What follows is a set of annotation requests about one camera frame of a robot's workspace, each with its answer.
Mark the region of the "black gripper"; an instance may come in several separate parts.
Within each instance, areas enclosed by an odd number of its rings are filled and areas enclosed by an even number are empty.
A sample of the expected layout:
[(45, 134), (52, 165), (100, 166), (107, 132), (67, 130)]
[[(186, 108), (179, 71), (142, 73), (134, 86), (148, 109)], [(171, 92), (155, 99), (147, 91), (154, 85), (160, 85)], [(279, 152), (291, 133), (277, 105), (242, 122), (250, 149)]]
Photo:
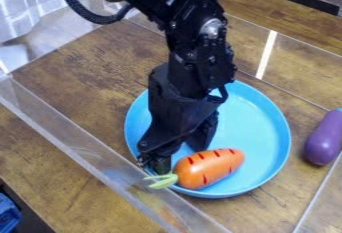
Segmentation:
[(218, 108), (227, 100), (225, 86), (219, 95), (200, 98), (183, 96), (168, 80), (168, 65), (158, 66), (148, 75), (148, 110), (152, 121), (138, 142), (138, 161), (148, 164), (158, 175), (171, 171), (171, 156), (186, 143), (204, 151), (218, 127)]

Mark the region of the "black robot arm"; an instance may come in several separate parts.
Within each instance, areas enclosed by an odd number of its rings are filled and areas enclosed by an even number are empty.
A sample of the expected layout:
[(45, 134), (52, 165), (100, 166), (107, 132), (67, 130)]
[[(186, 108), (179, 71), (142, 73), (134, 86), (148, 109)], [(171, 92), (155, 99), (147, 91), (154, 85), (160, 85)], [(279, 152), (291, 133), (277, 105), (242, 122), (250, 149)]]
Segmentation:
[(237, 71), (225, 10), (216, 0), (107, 1), (128, 2), (166, 35), (168, 61), (148, 75), (152, 121), (138, 143), (139, 163), (166, 174), (180, 146), (206, 150), (216, 131)]

